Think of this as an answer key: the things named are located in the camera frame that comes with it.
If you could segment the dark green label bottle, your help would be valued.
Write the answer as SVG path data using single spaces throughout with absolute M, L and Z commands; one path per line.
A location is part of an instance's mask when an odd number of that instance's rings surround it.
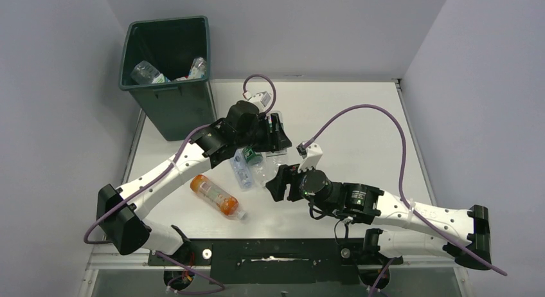
M 242 155 L 256 185 L 264 188 L 270 176 L 265 156 L 250 147 L 243 148 Z

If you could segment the green label green cap bottle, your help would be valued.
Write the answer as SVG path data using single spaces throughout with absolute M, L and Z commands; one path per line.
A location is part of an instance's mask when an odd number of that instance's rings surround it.
M 272 113 L 278 113 L 280 115 L 280 120 L 283 123 L 282 115 L 280 111 L 273 111 Z M 266 152 L 265 158 L 266 158 L 268 168 L 270 168 L 273 171 L 276 171 L 280 165 L 287 163 L 288 149 L 282 150 L 280 152 Z

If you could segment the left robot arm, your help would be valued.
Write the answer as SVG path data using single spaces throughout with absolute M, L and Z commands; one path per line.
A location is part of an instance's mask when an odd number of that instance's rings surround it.
M 101 188 L 98 225 L 121 255 L 138 249 L 172 255 L 187 238 L 177 226 L 148 220 L 154 207 L 197 175 L 231 159 L 239 149 L 277 152 L 291 145 L 278 114 L 241 100 L 226 117 L 191 131 L 173 156 L 145 175 L 117 188 L 111 184 Z

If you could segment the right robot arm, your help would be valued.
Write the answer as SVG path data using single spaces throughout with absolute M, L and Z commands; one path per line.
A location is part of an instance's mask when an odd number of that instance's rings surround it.
M 265 184 L 274 201 L 308 202 L 313 218 L 333 217 L 346 224 L 387 225 L 399 231 L 381 229 L 366 233 L 361 246 L 365 260 L 404 255 L 451 258 L 460 266 L 490 270 L 491 238 L 488 208 L 475 204 L 469 209 L 439 208 L 404 201 L 380 188 L 333 182 L 320 170 L 299 170 L 282 165 Z

